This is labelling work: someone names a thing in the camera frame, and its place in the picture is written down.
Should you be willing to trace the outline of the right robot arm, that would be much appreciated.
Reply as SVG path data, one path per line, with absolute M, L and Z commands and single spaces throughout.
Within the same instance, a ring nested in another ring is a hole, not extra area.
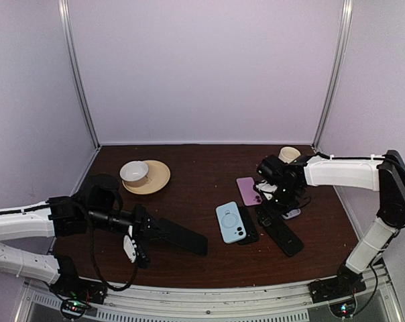
M 269 227 L 274 216 L 298 206 L 308 187 L 341 186 L 379 194 L 380 207 L 367 232 L 353 248 L 328 287 L 343 297 L 357 286 L 362 272 L 405 227 L 405 163 L 396 150 L 362 157 L 337 157 L 320 152 L 300 155 L 287 163 L 265 157 L 257 167 L 264 182 L 274 187 L 265 203 L 268 215 L 260 223 Z

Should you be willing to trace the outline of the lavender phone case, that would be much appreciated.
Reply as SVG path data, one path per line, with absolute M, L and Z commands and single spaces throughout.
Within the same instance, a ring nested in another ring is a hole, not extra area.
M 290 219 L 293 219 L 293 218 L 299 216 L 300 214 L 301 214 L 301 210 L 300 210 L 300 209 L 292 209 L 292 210 L 290 210 L 290 211 L 287 212 L 287 213 L 283 213 L 283 214 L 282 214 L 282 218 L 283 218 L 284 220 L 290 220 Z

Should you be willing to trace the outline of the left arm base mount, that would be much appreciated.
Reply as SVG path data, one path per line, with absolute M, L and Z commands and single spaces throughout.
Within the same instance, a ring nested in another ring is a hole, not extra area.
M 75 321 L 93 309 L 93 305 L 102 305 L 107 295 L 107 287 L 101 282 L 86 280 L 78 275 L 71 258 L 54 256 L 59 268 L 56 282 L 48 284 L 50 292 L 60 299 L 60 313 L 69 320 Z

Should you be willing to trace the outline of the black phone case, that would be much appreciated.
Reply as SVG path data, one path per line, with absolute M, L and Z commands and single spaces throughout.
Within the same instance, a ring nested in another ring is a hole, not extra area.
M 255 208 L 258 223 L 283 253 L 292 257 L 304 249 L 301 239 L 285 224 L 282 216 L 263 204 Z

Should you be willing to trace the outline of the black cased phone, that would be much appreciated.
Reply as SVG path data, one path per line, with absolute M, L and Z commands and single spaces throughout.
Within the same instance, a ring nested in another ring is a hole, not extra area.
M 208 239 L 206 236 L 164 218 L 158 219 L 158 227 L 161 240 L 198 256 L 207 256 Z

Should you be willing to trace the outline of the pink phone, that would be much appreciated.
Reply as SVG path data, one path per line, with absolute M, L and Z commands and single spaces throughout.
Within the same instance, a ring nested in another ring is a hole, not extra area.
M 259 205 L 262 203 L 262 198 L 253 188 L 255 182 L 252 177 L 237 178 L 236 183 L 243 200 L 243 204 L 246 207 Z

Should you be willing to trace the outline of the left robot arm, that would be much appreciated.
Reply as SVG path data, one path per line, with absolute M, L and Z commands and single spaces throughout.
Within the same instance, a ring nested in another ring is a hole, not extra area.
M 70 298 L 84 292 L 72 259 L 43 256 L 4 244 L 5 240 L 25 237 L 68 237 L 87 233 L 89 256 L 100 282 L 120 292 L 132 285 L 113 286 L 102 276 L 95 258 L 95 230 L 117 233 L 123 238 L 123 250 L 135 268 L 149 265 L 144 238 L 165 239 L 170 235 L 163 223 L 154 219 L 141 205 L 131 212 L 123 210 L 119 181 L 108 174 L 90 176 L 72 196 L 52 197 L 47 201 L 0 209 L 0 271 L 59 286 Z

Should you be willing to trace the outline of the light blue cased phone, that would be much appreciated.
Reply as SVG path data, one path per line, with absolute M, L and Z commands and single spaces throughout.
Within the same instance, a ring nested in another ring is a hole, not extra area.
M 247 232 L 236 202 L 219 205 L 215 212 L 222 239 L 226 244 L 233 244 L 246 237 Z

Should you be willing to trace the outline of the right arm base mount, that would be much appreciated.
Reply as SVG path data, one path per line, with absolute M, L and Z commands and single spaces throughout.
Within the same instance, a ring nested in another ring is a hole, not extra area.
M 359 307 L 356 294 L 366 290 L 367 287 L 363 281 L 363 274 L 352 271 L 347 267 L 346 262 L 344 260 L 341 263 L 335 277 L 324 280 L 316 279 L 308 284 L 309 293 L 314 304 L 350 297 L 347 301 L 339 301 L 329 305 L 332 314 L 342 318 L 342 320 L 353 319 L 364 311 L 374 298 L 379 284 L 379 278 L 373 267 L 373 261 L 371 261 L 369 268 L 375 277 L 375 286 L 366 303 Z

